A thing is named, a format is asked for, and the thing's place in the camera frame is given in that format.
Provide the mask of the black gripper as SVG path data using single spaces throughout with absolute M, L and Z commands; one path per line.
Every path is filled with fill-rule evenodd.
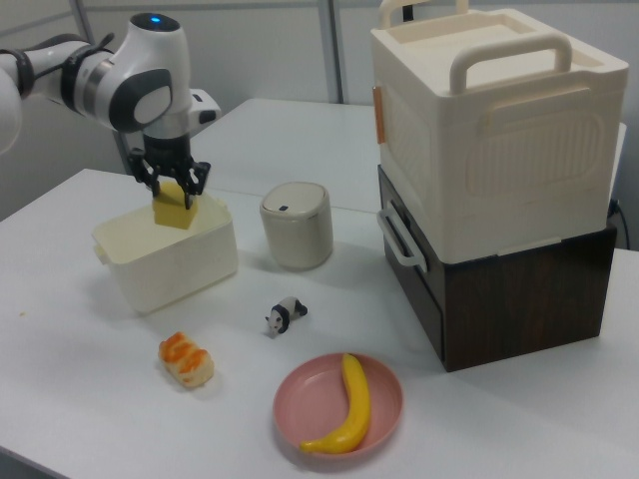
M 188 134 L 169 139 L 144 135 L 143 143 L 144 150 L 133 148 L 127 158 L 136 181 L 148 187 L 156 197 L 161 190 L 160 173 L 172 171 L 172 178 L 184 193 L 185 208 L 189 210 L 194 197 L 205 188 L 211 164 L 192 158 Z

